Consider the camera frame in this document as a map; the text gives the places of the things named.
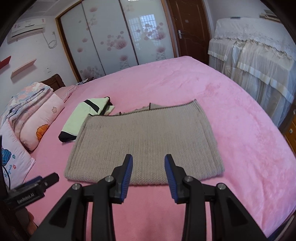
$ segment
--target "white wall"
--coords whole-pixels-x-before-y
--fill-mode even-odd
[[[46,19],[44,35],[47,41],[55,39],[52,35],[53,31],[57,36],[55,48],[48,48],[42,33],[24,37],[10,44],[7,44],[5,39],[0,47],[0,60],[11,55],[10,63],[0,69],[0,114],[11,97],[32,82],[40,82],[54,74],[59,74],[66,86],[77,83],[62,46],[55,17],[43,16],[42,18]],[[10,79],[13,70],[35,58],[37,60],[33,66]]]
[[[203,0],[209,16],[210,31],[215,32],[216,22],[220,18],[249,17],[259,18],[259,14],[268,9],[260,0]]]

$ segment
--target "sliding wardrobe door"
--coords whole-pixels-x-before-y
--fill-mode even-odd
[[[139,64],[174,57],[161,0],[120,0]]]
[[[105,76],[95,45],[79,4],[61,17],[68,47],[82,80]]]
[[[84,0],[85,16],[106,74],[138,65],[118,0]]]

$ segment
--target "beige knit fabric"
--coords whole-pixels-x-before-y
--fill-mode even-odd
[[[205,179],[224,171],[210,123],[196,100],[173,107],[85,119],[65,177],[97,182],[133,156],[131,184],[167,184],[164,157],[187,175]]]

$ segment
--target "door handle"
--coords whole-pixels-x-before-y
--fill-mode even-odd
[[[179,38],[181,39],[182,38],[182,34],[184,34],[184,33],[181,33],[181,30],[178,30],[178,33],[179,33]]]

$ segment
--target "wooden cabinet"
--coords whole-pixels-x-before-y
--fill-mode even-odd
[[[284,136],[294,155],[296,155],[296,115],[294,115],[293,121]]]

